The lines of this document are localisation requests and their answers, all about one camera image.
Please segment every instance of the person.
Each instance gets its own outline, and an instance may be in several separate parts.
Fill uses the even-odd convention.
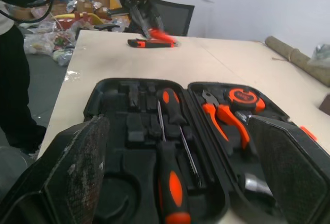
[[[0,1],[0,9],[7,12]],[[0,14],[0,127],[10,146],[34,153],[46,128],[32,119],[28,107],[30,70],[24,38],[14,21]]]

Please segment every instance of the tape measure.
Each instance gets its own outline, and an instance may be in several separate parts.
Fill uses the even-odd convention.
[[[249,89],[230,89],[227,92],[227,99],[234,110],[250,110],[258,113],[266,107],[265,102]]]

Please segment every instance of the tool case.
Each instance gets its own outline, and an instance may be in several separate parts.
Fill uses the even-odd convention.
[[[47,212],[45,223],[90,223],[91,219],[95,224],[163,223],[157,184],[156,147],[162,136],[157,93],[166,88],[173,89],[180,101],[187,121],[183,133],[201,179],[199,187],[180,127],[171,124],[162,109],[166,139],[175,144],[188,192],[191,223],[217,223],[229,208],[248,223],[329,223],[329,156],[266,95],[243,85],[212,82],[194,82],[185,90],[175,82],[156,79],[99,82],[84,110],[85,123],[58,134],[0,207],[17,217],[18,212],[22,214],[18,199],[38,192],[38,198],[28,197],[35,205],[23,206],[30,212]],[[203,110],[204,91],[220,100],[231,89],[253,91],[264,101],[265,108],[249,122],[242,120],[252,149],[242,148],[235,125],[218,120],[226,141]],[[48,168],[40,171],[38,167]],[[54,177],[59,171],[60,179]],[[40,172],[43,183],[28,189],[22,186]],[[274,197],[259,192],[257,186],[255,191],[245,188],[247,175],[267,181]],[[66,210],[59,211],[59,205]],[[9,219],[0,223],[18,223]]]

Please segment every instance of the table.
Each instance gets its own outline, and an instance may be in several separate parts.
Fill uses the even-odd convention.
[[[180,37],[180,47],[136,49],[136,34],[82,31],[58,95],[39,156],[62,130],[82,123],[83,110],[102,79],[156,78],[184,88],[195,81],[228,82],[259,89],[297,125],[330,151],[330,116],[318,107],[330,89],[260,42]],[[219,223],[244,223],[231,210]]]

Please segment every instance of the yellow object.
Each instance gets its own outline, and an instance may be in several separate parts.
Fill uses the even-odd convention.
[[[117,2],[117,0],[110,0],[110,9],[118,9],[122,6]]]
[[[87,13],[87,15],[92,18],[92,22],[93,22],[92,25],[95,26],[95,25],[104,24],[104,22],[96,14]],[[60,15],[55,16],[55,18],[56,19],[64,19],[64,18],[74,19],[74,14],[60,14]]]

